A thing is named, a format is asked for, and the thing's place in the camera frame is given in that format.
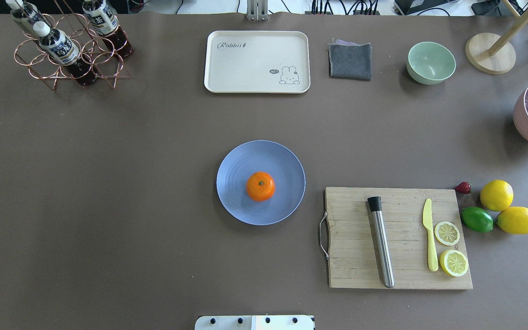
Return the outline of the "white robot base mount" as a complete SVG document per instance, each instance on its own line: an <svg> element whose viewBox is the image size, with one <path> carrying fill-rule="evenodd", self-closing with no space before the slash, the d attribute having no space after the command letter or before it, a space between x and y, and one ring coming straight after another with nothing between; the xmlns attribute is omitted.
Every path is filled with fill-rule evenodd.
<svg viewBox="0 0 528 330"><path fill-rule="evenodd" d="M314 316L289 315L216 315L201 316L195 330L314 330Z"/></svg>

